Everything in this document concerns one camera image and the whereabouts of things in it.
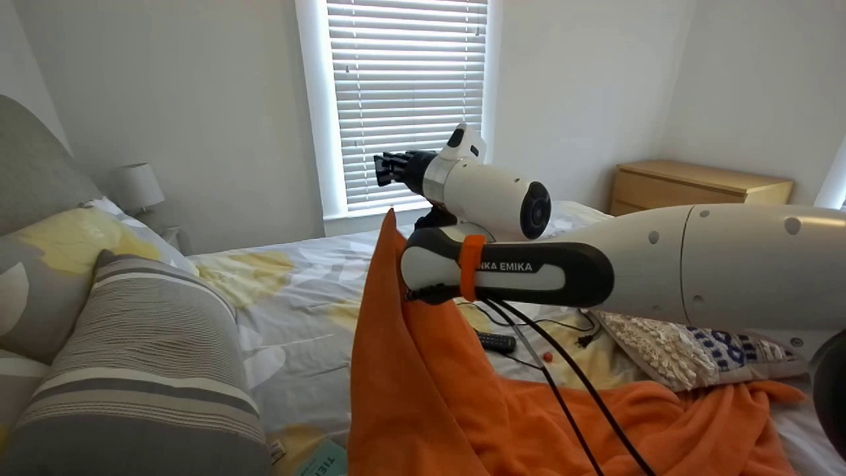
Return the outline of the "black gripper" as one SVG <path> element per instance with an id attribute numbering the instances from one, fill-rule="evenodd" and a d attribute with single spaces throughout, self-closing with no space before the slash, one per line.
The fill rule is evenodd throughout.
<path id="1" fill-rule="evenodd" d="M 411 194 L 423 194 L 423 174 L 434 159 L 434 151 L 380 153 L 374 157 L 374 183 L 401 183 Z"/>

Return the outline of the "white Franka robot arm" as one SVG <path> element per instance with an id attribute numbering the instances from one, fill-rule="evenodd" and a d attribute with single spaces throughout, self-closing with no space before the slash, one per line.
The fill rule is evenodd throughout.
<path id="1" fill-rule="evenodd" d="M 846 455 L 846 213 L 789 204 L 685 204 L 547 235 L 551 199 L 536 180 L 481 159 L 454 126 L 438 151 L 380 153 L 374 180 L 430 204 L 399 258 L 409 295 L 438 305 L 596 306 L 718 331 L 822 331 L 812 397 Z"/>

